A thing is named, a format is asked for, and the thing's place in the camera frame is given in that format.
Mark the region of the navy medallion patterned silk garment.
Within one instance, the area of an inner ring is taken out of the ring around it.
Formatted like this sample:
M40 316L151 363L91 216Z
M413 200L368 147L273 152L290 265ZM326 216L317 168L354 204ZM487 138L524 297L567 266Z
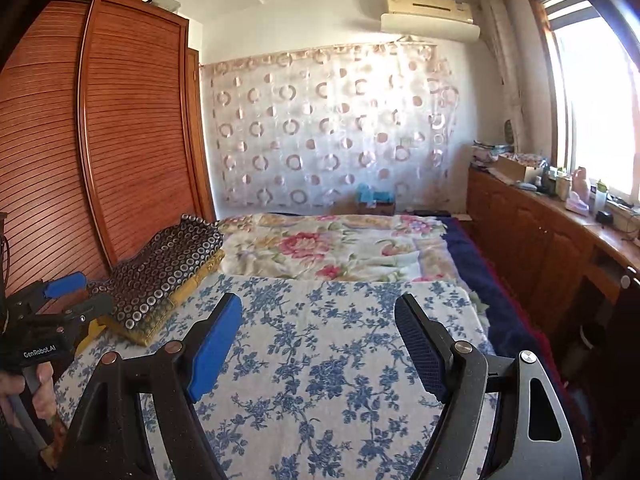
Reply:
M136 256L115 266L108 278L90 283L89 294L110 294L114 308L107 315L132 330L223 242L215 223L185 214L179 223L158 231Z

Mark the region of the folded mustard gold cloth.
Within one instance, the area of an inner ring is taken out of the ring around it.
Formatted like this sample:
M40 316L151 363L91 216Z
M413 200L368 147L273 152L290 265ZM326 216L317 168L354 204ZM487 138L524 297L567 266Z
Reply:
M99 336L111 333L142 347L149 347L154 337L166 325L168 318L180 308L186 300L198 289L204 278L216 272L224 258L224 251L218 249L198 270L189 276L174 292L163 299L132 330L126 330L124 324L116 322L114 315L100 316L89 324L88 335L81 341L75 352L76 358L84 352Z

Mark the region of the navy blue bed blanket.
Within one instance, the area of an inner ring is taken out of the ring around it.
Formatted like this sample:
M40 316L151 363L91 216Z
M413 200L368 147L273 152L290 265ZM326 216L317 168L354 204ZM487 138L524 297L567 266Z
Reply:
M537 330L520 306L498 279L496 271L485 260L480 250L456 218L437 217L447 228L444 235L462 281L476 292L482 304L487 304L488 339L498 356L515 358L522 350L532 350L549 375L564 408L574 436L578 456L585 460L591 454L590 437L575 402L562 386L561 377L552 358L547 336Z

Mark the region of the blue floral white bedsheet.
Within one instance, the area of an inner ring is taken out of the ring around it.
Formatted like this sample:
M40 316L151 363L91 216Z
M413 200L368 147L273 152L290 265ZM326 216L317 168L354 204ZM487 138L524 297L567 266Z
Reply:
M442 412L416 374L394 319L416 298L454 339L491 352L460 287L246 278L216 273L152 340L158 349L204 320L224 294L242 324L213 390L196 404L231 479L407 479Z

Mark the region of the long wooden sideboard cabinet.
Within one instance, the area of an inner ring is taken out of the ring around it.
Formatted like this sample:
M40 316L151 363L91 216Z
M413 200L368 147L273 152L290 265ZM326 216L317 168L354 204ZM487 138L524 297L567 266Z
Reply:
M602 299L615 302L624 271L639 267L627 234L488 172L469 170L466 211L472 240L552 341L593 318Z

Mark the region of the pink floral quilt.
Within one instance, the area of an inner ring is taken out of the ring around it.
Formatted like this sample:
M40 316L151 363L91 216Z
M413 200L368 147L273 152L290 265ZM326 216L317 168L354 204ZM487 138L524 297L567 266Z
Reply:
M307 281L460 284L442 220L411 214L247 214L218 223L227 274Z

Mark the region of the pink bottle on sideboard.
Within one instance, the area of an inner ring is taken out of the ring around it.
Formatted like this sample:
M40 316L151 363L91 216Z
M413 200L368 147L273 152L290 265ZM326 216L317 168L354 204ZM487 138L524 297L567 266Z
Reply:
M587 177L587 170L583 166L575 169L572 175L572 191L585 203L589 203L590 182Z

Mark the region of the small blue toy object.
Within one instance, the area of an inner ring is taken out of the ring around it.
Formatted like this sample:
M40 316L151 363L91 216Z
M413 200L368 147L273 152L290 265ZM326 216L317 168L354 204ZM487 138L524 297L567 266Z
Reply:
M356 208L358 214L393 216L396 209L396 197L393 192L377 191L370 185L360 183L356 188Z

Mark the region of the cardboard box on sideboard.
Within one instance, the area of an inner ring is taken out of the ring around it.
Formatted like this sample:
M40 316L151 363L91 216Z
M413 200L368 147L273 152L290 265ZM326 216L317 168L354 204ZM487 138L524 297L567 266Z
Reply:
M522 164L504 155L498 156L494 168L499 174L502 174L503 177L514 182L534 183L536 177L540 177L542 174L542 167L540 165L530 166L529 164Z

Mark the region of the sheer circle patterned curtain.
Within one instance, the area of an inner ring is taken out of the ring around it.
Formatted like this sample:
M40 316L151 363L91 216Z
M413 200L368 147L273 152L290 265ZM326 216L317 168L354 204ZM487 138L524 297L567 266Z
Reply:
M398 210L448 202L459 91L436 44L282 51L201 69L218 211L350 211L363 188Z

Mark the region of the window with wooden frame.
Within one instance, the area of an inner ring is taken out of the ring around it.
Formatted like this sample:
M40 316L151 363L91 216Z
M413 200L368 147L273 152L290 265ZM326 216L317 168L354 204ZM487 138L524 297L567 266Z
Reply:
M639 203L639 70L588 0L529 0L554 99L554 162Z

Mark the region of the white wall air conditioner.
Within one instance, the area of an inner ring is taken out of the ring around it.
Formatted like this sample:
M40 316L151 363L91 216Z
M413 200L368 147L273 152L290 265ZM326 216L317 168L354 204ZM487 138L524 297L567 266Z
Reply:
M457 0L386 0L381 32L470 44L480 39L469 3Z

